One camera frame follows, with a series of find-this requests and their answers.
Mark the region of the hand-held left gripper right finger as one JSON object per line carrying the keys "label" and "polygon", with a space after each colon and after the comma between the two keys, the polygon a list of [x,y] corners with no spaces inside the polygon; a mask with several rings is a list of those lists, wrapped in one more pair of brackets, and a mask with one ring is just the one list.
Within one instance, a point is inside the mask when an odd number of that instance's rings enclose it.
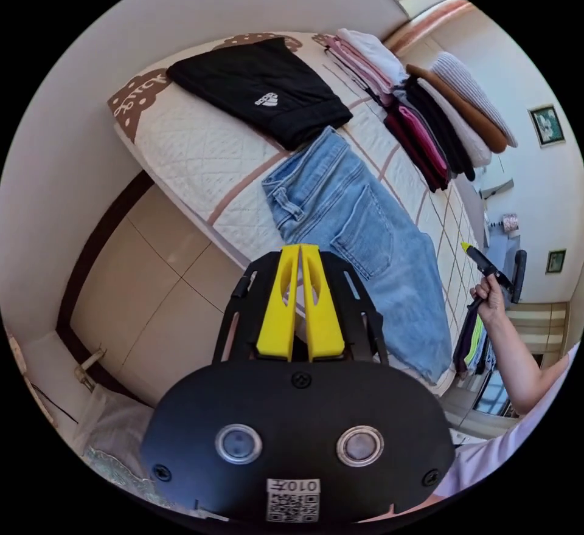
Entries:
{"label": "hand-held left gripper right finger", "polygon": [[345,343],[317,245],[301,245],[308,360],[343,356]]}

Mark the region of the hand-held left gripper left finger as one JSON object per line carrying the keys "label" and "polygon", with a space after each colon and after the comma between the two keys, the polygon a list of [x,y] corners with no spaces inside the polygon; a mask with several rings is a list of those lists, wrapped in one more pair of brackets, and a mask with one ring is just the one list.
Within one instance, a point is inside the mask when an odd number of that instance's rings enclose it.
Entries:
{"label": "hand-held left gripper left finger", "polygon": [[291,359],[296,321],[296,296],[300,245],[284,246],[279,254],[262,327],[257,354],[269,359]]}

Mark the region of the person's right hand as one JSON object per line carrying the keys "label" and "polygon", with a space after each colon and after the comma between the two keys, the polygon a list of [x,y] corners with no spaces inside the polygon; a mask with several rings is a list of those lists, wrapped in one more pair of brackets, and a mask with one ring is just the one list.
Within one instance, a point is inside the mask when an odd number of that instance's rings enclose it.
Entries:
{"label": "person's right hand", "polygon": [[504,296],[494,274],[483,277],[474,287],[470,288],[473,300],[480,299],[478,313],[489,331],[493,325],[499,325],[506,317]]}

